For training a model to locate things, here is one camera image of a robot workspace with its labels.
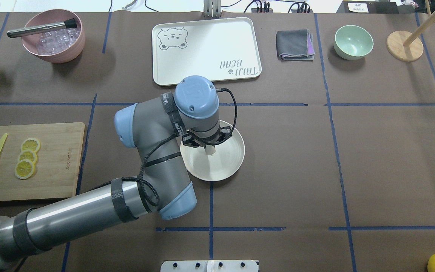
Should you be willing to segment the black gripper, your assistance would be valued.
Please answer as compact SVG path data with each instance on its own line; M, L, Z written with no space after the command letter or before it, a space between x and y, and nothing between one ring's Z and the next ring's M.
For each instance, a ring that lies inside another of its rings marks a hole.
M219 127L214 135L201 138L189 130L182 136L182 144L192 148L206 147L207 145L221 145L232 137L233 131L234 127L231 126Z

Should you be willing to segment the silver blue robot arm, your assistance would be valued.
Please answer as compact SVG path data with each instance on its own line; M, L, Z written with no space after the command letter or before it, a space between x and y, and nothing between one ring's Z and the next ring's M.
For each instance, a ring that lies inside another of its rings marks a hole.
M137 148L140 170L85 193L14 217L0 216L0 272L54 246L159 212L171 220L192 211L196 195L177 138L185 146L214 147L229 140L233 126L220 126L219 92L202 76L188 76L174 92L116 112L123 145Z

